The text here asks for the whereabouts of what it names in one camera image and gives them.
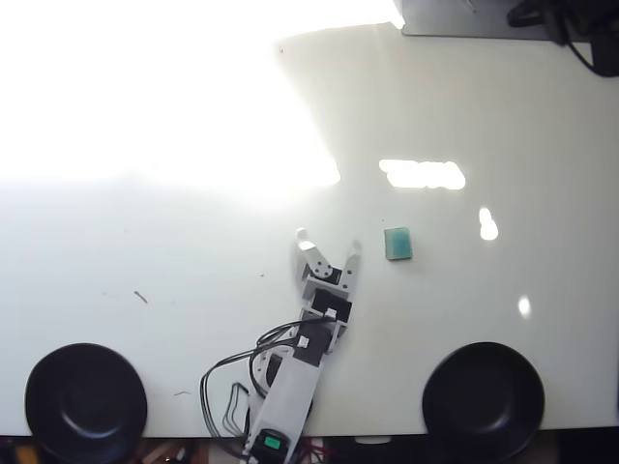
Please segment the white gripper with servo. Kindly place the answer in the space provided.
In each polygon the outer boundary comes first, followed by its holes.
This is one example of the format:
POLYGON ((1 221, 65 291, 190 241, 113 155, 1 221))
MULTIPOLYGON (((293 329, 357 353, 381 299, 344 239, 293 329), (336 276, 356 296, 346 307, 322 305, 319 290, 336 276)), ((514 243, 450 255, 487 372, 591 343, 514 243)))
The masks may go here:
POLYGON ((316 290, 324 290, 351 301, 362 253, 362 244, 354 240, 343 269, 333 268, 318 246, 310 239, 309 232, 304 227, 298 228, 296 230, 296 257, 300 266, 302 299, 312 300, 316 290))

